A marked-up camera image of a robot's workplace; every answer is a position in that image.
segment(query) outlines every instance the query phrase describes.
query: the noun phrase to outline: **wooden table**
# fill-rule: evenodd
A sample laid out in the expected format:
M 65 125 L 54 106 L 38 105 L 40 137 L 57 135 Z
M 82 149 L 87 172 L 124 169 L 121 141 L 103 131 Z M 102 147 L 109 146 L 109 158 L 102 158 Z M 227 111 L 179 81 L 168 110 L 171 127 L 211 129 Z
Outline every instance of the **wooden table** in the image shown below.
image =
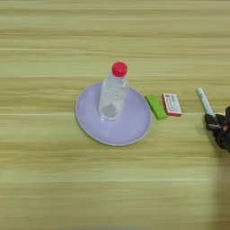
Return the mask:
M 0 229 L 229 230 L 230 158 L 195 92 L 229 105 L 229 12 L 221 0 L 0 1 Z M 74 114 L 117 60 L 132 87 L 177 93 L 184 112 L 125 147 L 92 140 Z

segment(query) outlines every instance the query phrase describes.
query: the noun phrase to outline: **small box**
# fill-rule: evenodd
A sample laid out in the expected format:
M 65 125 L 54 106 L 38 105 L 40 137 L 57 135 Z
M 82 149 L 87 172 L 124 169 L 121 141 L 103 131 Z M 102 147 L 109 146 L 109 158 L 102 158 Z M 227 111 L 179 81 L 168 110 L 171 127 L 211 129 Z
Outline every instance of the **small box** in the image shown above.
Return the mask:
M 180 117 L 182 115 L 181 105 L 177 94 L 164 93 L 164 106 L 169 116 Z

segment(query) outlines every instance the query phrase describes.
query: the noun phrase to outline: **lavender plate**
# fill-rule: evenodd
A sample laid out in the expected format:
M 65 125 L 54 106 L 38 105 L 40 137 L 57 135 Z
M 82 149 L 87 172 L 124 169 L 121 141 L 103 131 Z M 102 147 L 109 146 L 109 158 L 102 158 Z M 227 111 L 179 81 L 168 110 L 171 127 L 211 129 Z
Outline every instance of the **lavender plate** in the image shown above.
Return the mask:
M 152 127 L 153 116 L 145 98 L 130 88 L 120 117 L 102 120 L 98 112 L 102 84 L 86 88 L 75 105 L 81 128 L 92 138 L 111 146 L 126 146 L 142 139 Z

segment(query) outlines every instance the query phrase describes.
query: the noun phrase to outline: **black object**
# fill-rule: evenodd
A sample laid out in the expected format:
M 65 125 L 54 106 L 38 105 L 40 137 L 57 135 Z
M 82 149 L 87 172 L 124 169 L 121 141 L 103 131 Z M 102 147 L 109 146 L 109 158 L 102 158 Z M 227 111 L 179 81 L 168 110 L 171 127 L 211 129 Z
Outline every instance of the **black object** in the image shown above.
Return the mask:
M 226 108 L 226 115 L 205 114 L 206 128 L 212 134 L 218 146 L 230 153 L 230 106 Z

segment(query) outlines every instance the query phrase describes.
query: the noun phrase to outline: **green eraser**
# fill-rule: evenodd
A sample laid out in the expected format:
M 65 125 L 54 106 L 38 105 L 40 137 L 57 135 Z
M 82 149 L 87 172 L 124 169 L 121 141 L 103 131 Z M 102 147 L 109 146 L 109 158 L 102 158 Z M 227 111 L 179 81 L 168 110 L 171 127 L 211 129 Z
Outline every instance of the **green eraser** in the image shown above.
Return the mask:
M 163 106 L 158 101 L 157 96 L 147 95 L 146 100 L 147 100 L 152 112 L 154 113 L 154 115 L 157 119 L 166 119 L 167 118 L 167 114 L 164 111 Z

